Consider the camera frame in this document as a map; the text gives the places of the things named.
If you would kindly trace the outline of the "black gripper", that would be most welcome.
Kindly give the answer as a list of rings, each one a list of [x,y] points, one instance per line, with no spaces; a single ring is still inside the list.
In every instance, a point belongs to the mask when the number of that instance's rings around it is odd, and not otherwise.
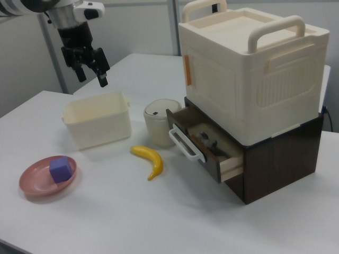
[[[85,64],[94,71],[101,87],[108,85],[107,71],[110,70],[109,63],[102,48],[93,49],[93,37],[87,22],[73,28],[58,29],[63,42],[61,51],[67,67],[76,74],[79,82],[86,80],[82,69],[82,49],[86,49]]]

